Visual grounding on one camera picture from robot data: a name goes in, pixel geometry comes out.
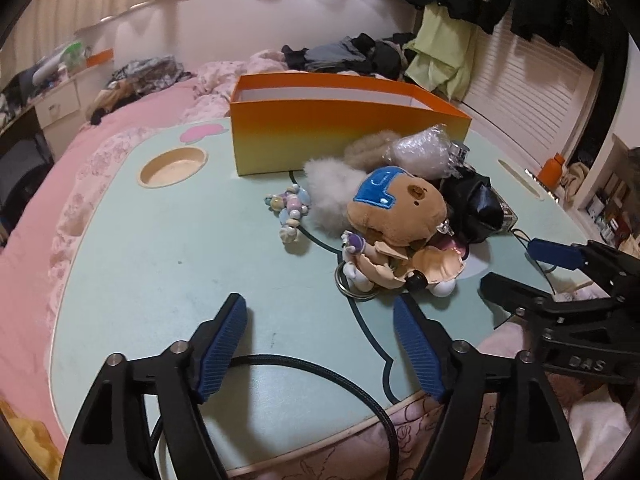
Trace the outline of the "black glossy cloth item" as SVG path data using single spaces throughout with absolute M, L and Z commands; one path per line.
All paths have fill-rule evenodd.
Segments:
M 488 177 L 460 168 L 444 180 L 440 192 L 450 208 L 450 228 L 466 244 L 484 242 L 501 231 L 504 213 Z

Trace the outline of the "anime figure keychain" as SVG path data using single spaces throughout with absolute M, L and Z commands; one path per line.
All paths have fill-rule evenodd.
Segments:
M 420 292 L 448 297 L 457 285 L 465 261 L 456 248 L 427 245 L 417 252 L 393 248 L 378 240 L 369 243 L 361 234 L 344 231 L 342 261 L 334 271 L 338 290 L 346 297 L 367 301 L 379 292 Z

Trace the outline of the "brown capybara plush blue cap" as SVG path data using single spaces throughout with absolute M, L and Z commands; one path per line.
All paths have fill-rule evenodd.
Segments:
M 448 218 L 439 190 L 397 166 L 368 174 L 347 203 L 346 212 L 357 231 L 396 247 L 427 242 Z

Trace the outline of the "clear bubble wrap bundle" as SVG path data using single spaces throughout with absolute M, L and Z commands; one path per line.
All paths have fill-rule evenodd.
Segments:
M 425 180 L 442 179 L 451 174 L 450 144 L 444 125 L 431 126 L 394 141 L 388 157 L 393 165 L 416 177 Z

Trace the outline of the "brown fluffy pompom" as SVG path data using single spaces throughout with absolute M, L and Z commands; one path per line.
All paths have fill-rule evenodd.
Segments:
M 394 163 L 393 146 L 400 135 L 390 130 L 368 134 L 345 148 L 343 160 L 348 166 L 365 172 Z

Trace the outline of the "white fluffy pompom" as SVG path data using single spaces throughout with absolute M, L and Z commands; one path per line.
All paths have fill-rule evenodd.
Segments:
M 367 173 L 333 157 L 308 160 L 304 173 L 311 199 L 310 222 L 333 237 L 349 230 L 347 205 Z

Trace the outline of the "pastel bead bracelet charm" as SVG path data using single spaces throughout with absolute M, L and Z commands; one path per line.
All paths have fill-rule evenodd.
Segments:
M 283 193 L 267 195 L 264 203 L 279 219 L 279 237 L 282 244 L 296 243 L 302 220 L 310 211 L 311 200 L 307 191 L 299 184 L 293 183 Z

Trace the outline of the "orange gradient cardboard box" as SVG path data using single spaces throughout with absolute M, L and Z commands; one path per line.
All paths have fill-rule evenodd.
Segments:
M 450 139 L 462 141 L 471 125 L 462 110 L 413 84 L 306 72 L 241 76 L 230 119 L 241 176 L 299 170 L 383 130 L 411 136 L 443 125 Z

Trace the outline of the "brown playing card box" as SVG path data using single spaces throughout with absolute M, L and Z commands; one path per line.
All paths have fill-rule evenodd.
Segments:
M 498 204 L 502 210 L 502 223 L 499 232 L 509 232 L 514 228 L 516 222 L 518 222 L 518 215 L 496 190 L 492 192 L 497 197 Z

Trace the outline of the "orange water bottle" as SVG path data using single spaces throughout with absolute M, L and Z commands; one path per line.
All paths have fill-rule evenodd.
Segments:
M 544 163 L 537 174 L 537 180 L 550 192 L 554 192 L 560 183 L 564 162 L 564 157 L 556 153 Z

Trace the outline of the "pink floral duvet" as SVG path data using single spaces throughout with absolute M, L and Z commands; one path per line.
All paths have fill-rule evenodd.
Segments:
M 96 206 L 132 150 L 161 128 L 228 117 L 232 93 L 241 76 L 287 70 L 285 56 L 278 50 L 259 51 L 246 61 L 208 62 L 194 77 L 116 110 L 85 132 L 98 145 L 81 161 L 54 229 L 49 260 L 49 330 L 55 328 L 70 268 Z

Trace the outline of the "mint green lap table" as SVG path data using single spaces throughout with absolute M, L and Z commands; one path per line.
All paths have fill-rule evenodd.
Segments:
M 224 133 L 196 146 L 208 162 L 194 176 L 164 188 L 138 183 L 142 167 L 176 148 L 186 126 L 160 130 L 139 144 L 117 171 L 91 217 L 66 283 L 53 337 L 52 402 L 65 437 L 105 359 L 156 356 L 214 318 L 232 292 L 247 304 L 248 324 L 236 354 L 278 354 L 317 363 L 354 382 L 386 408 L 401 411 L 419 384 L 393 328 L 393 295 L 353 302 L 335 285 L 340 240 L 306 224 L 292 249 L 264 204 L 291 184 L 290 175 L 239 177 L 229 119 Z M 506 171 L 508 160 L 470 132 L 471 165 L 518 215 L 529 237 L 583 243 L 585 234 L 549 196 L 535 197 Z M 512 235 L 474 246 L 448 298 L 416 295 L 429 318 L 454 339 L 477 346 L 506 319 L 478 296 L 480 278 L 496 272 L 549 290 Z M 274 465 L 311 445 L 373 422 L 372 412 L 327 380 L 280 366 L 232 368 L 201 406 L 204 422 L 230 474 Z

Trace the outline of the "lime green garment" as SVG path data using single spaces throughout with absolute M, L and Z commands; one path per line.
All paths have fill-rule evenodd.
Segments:
M 428 4 L 416 38 L 407 44 L 414 58 L 406 75 L 448 101 L 462 101 L 471 83 L 479 31 L 472 23 L 450 18 L 446 6 Z

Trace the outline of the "white desk with drawer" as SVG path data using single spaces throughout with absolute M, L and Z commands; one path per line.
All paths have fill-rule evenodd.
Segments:
M 87 121 L 86 113 L 111 79 L 114 61 L 96 65 L 34 99 L 34 102 L 1 130 L 1 154 L 18 140 L 41 133 L 57 162 Z

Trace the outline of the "patterned grey clothes pile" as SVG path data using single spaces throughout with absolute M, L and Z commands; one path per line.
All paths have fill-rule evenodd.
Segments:
M 192 77 L 193 74 L 173 55 L 165 55 L 129 62 L 112 73 L 107 88 L 114 88 L 118 82 L 127 81 L 137 96 L 147 96 Z

